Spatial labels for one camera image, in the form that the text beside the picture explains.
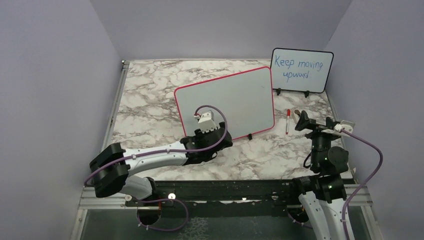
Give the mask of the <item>red white marker pen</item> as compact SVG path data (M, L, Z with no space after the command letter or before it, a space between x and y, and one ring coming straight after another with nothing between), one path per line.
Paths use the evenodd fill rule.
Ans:
M291 110L287 109L286 111L286 127L285 127L285 134L288 135L290 132L290 117L291 117Z

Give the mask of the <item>red framed whiteboard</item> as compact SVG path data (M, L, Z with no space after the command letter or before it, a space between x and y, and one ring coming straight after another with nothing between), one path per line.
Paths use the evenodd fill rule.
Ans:
M233 140L272 129L275 126L272 73L258 67L210 80L180 86L174 98L184 134L194 135L198 107L202 114L211 109L216 123L227 121Z

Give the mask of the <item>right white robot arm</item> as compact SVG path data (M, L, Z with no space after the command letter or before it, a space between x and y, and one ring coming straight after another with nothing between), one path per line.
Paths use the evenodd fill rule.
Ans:
M288 190L289 199L301 203L318 240L353 240L348 210L344 206L347 193L341 177L349 170L349 152L333 146L332 141L344 136L342 129L352 133L355 123L327 117L325 124L319 124L304 110L296 110L295 115L295 130L310 130L305 134L311 140L311 151L306 158L310 164L304 168L314 174L294 178Z

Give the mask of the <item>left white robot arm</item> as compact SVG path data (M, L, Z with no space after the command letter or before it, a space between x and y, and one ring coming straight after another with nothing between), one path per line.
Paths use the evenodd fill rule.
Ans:
M219 151L232 146L232 136L223 127L207 133L197 129L193 136L159 147L124 149L119 142L112 143L89 163L88 180L97 198L122 193L149 206L157 200L156 186L151 177L140 178L138 173L209 162Z

